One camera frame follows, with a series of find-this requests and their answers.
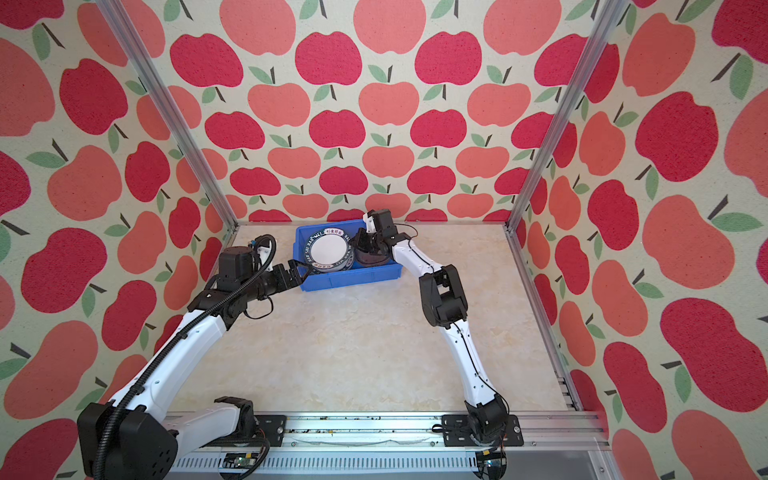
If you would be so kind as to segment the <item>clear glass plate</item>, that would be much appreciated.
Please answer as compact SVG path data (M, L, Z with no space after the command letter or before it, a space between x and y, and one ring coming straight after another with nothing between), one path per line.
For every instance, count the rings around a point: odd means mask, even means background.
M354 255L355 261L364 268L383 266L392 262L389 252L377 246L356 245Z

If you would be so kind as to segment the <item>green rim plate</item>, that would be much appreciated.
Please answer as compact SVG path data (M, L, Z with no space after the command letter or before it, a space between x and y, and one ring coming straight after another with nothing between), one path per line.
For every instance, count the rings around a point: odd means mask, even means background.
M351 238L336 227L326 227L310 235L303 256L304 261L319 273L348 270L354 263Z

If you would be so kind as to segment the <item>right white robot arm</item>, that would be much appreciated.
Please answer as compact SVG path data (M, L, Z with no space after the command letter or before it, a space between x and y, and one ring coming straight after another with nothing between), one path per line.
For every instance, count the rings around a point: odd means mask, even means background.
M418 279L423 314L429 325L440 331L456 362L473 441L501 444L509 406L492 385L473 343L468 301L457 268L442 265L422 252L411 235L398 230L388 209L370 210L363 221L365 226L353 238L355 247L385 256Z

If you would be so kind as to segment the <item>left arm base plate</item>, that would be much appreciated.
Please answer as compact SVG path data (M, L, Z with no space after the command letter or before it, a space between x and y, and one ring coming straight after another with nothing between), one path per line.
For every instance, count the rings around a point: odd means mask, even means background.
M237 423L233 433L217 438L206 447L259 446L266 440L271 447L280 447L283 442L286 415L246 415Z

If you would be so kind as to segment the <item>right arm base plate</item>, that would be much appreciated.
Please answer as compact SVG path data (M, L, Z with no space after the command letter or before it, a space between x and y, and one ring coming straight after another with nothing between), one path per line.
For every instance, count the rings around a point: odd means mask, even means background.
M499 436L493 436L488 442L480 442L472 433L467 414L445 414L438 424L433 425L433 431L443 437L445 447L492 447L499 444ZM505 423L503 445L505 447L522 447L525 444L522 427L516 415L509 415Z

